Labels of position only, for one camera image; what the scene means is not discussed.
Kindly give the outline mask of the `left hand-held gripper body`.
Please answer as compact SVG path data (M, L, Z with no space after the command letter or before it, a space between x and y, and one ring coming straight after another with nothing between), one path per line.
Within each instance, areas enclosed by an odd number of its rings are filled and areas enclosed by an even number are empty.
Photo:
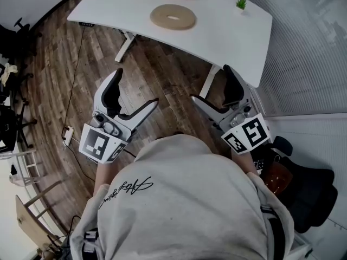
M83 126L79 152L101 164L114 162L131 138L132 118L126 114L112 118L94 111L90 122Z

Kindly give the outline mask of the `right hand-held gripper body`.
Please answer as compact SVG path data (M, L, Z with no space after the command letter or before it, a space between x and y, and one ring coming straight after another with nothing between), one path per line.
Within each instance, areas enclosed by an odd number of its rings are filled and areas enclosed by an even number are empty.
M222 140L238 155L250 152L270 139L263 115L255 114L248 103L222 120L219 127L224 132Z

